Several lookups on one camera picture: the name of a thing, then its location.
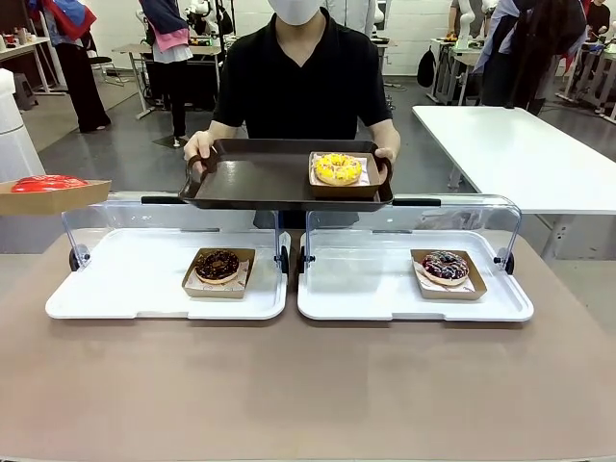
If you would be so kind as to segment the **person's left hand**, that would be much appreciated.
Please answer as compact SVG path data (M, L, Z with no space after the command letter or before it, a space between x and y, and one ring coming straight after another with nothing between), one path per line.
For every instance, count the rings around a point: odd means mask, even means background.
M400 150L400 140L380 141L374 155L380 159L387 159L392 165L396 162Z

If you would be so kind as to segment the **white printed paper liner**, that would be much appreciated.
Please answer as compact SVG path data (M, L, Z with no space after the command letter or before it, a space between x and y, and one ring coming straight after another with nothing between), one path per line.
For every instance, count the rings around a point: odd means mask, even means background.
M431 277L420 263L414 262L413 267L421 289L437 293L472 293L475 291L475 285L469 276L456 280L440 280Z
M326 185L324 183L322 183L317 177L316 174L314 172L314 167L313 167L313 163L314 163L314 159L318 154L326 154L326 153L343 153L343 152L314 152L310 155L309 158L309 181L311 185L318 185L318 186L326 186L326 187L336 187L336 186L329 186ZM363 168L363 172L362 175L360 177L360 179L349 186L346 187L363 187L363 186L368 186L371 183L371 179L370 179L370 174L369 174L369 160L370 158L367 157L362 157L360 156L358 153L343 153L343 154L347 154L350 156L353 156L355 158L357 158L361 164L362 164L362 168Z
M233 279L222 284L209 284L198 278L195 265L193 265L182 287L188 293L194 293L195 296L230 296L244 292L248 276L249 261L243 261L240 262L237 275Z

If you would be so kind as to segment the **yellow sprinkled donut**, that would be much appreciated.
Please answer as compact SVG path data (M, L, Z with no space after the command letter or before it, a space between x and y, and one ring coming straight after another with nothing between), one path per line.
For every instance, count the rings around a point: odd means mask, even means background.
M345 187L356 183L363 172L361 162L343 153L318 154L313 163L316 177L324 184Z

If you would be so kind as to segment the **yellow glazed donut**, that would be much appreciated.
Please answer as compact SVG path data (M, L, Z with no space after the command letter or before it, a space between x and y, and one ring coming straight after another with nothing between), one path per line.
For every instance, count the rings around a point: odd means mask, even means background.
M368 186L363 187L326 187L311 185L310 188L313 196L316 198L344 198L344 199L368 199L372 200L378 188L382 185L379 175L379 167L376 164L377 159L372 153L359 153L359 152L343 152L343 153L358 153L362 157L370 158L369 160L369 174L371 183Z

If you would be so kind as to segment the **dark brown serving tray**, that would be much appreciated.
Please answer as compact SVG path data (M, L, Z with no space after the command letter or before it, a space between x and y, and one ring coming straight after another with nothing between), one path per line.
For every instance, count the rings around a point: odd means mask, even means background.
M393 168L375 150L373 142L361 140L218 140L208 159L193 158L186 165L179 198L201 209L376 211L393 200ZM309 156L316 151L372 153L382 182L375 197L314 197L308 169Z

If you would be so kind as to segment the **red glazed donut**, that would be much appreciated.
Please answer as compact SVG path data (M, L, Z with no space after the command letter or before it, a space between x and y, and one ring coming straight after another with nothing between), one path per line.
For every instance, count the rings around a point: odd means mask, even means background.
M0 216L54 216L105 202L110 180L51 192L11 192L15 181L0 183Z
M88 181L66 175L36 175L17 180L11 187L12 193L46 193L66 189L81 188Z

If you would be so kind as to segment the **person's right forearm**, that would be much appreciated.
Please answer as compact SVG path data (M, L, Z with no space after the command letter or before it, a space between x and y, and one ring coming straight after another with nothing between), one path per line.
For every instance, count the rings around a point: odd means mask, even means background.
M229 126L222 122L212 120L207 130L207 137L210 143L223 139L234 139L237 135L238 128Z

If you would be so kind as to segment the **person torso in black shirt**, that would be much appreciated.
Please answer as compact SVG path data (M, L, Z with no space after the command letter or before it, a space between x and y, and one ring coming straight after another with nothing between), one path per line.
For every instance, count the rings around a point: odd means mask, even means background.
M229 48L212 120L253 139L352 140L393 120L376 46L327 9L292 26L276 14Z

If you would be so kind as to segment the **purple drizzled donut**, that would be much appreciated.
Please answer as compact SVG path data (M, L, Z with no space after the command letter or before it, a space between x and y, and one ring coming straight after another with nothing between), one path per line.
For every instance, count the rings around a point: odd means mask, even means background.
M423 274L430 281L447 287L463 284L470 273L469 264L463 257L446 250L428 253L421 265Z

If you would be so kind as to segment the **black hanging bag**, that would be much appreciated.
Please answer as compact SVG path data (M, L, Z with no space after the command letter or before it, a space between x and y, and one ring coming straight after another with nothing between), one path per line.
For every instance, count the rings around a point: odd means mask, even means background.
M423 88L430 88L435 79L436 60L431 50L428 48L420 59L417 69L417 82Z

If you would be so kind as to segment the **background desk with robot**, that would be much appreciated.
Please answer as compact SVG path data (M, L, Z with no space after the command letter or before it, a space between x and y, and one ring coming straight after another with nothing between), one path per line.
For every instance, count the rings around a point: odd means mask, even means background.
M479 105L479 74L473 74L483 39L471 39L469 48L457 50L453 42L433 38L430 49L435 56L435 75L426 96L442 106Z

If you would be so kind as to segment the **large white table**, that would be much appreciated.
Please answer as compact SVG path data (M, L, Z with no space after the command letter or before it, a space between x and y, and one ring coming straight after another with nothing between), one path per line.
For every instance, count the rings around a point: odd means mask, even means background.
M477 192L525 215L555 216L544 261L556 259L576 218L616 217L616 163L537 116L485 106L412 111Z

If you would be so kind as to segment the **white face mask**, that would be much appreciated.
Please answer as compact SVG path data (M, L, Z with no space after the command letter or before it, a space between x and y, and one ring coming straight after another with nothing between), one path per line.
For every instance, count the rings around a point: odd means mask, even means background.
M321 9L321 0L268 0L275 14L286 24L307 24Z

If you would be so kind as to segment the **bystander with long dark hair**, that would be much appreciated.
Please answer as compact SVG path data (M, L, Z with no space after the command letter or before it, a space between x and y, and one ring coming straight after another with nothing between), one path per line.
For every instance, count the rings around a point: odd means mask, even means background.
M499 0L475 70L481 104L538 115L561 60L586 40L583 0Z

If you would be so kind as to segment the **white air purifier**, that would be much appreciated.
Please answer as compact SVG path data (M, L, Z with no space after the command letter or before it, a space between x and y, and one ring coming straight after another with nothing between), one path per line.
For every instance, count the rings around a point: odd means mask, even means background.
M0 183L45 173L14 93L13 74L0 68Z

